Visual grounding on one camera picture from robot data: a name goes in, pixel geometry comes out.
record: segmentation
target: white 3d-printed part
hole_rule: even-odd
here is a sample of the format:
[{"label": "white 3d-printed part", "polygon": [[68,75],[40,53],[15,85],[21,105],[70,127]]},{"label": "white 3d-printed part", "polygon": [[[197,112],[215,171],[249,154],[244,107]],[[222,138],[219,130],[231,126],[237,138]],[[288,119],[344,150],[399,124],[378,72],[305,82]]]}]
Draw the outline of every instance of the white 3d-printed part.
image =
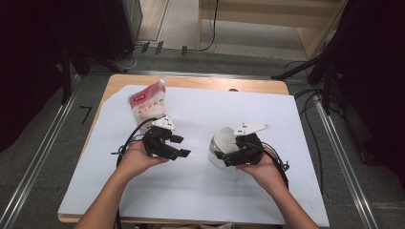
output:
[{"label": "white 3d-printed part", "polygon": [[256,132],[260,132],[268,128],[267,124],[242,124],[237,131],[233,132],[233,135],[250,135]]},{"label": "white 3d-printed part", "polygon": [[152,125],[157,126],[157,127],[162,127],[164,129],[170,130],[170,131],[176,130],[175,124],[173,123],[172,119],[169,116],[165,116],[156,121],[153,121]]}]

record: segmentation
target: person's left hand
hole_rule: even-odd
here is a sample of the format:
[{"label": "person's left hand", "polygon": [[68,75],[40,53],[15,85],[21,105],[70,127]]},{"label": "person's left hand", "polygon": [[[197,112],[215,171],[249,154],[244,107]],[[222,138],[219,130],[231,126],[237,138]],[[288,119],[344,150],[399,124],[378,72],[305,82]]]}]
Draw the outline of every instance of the person's left hand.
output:
[{"label": "person's left hand", "polygon": [[168,159],[160,156],[148,156],[142,141],[136,141],[128,147],[116,173],[127,181],[140,175],[152,166],[167,162]]}]

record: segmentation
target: wrist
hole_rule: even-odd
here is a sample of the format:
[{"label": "wrist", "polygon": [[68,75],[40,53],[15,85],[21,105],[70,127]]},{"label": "wrist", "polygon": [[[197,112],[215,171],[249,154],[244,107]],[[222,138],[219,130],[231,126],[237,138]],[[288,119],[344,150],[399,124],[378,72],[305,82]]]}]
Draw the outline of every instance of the wrist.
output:
[{"label": "wrist", "polygon": [[278,195],[289,192],[289,190],[284,182],[271,183],[271,184],[265,185],[264,188],[267,191],[267,193],[269,195],[271,195],[272,197],[277,197]]},{"label": "wrist", "polygon": [[125,173],[120,171],[118,168],[113,172],[113,174],[111,175],[111,178],[116,180],[119,183],[127,184],[133,177],[131,177],[129,175],[125,175]]}]

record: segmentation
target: person's right hand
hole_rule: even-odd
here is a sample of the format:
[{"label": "person's right hand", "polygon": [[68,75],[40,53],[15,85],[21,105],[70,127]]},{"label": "person's right hand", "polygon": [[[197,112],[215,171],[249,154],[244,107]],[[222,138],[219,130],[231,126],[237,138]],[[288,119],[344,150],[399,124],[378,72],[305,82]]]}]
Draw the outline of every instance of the person's right hand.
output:
[{"label": "person's right hand", "polygon": [[286,188],[279,171],[269,156],[263,154],[262,159],[256,165],[237,165],[238,169],[253,176],[256,182],[262,186],[269,194],[276,192],[280,188]]}]

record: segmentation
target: red label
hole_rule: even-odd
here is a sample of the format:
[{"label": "red label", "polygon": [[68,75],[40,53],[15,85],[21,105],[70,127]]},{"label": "red label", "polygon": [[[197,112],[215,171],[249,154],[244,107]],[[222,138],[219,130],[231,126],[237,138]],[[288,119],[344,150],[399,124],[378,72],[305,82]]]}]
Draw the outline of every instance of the red label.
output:
[{"label": "red label", "polygon": [[146,95],[145,94],[140,94],[140,95],[138,95],[138,96],[136,96],[135,98],[134,98],[134,101],[139,101],[139,100],[142,100],[143,98],[145,98],[146,97]]}]

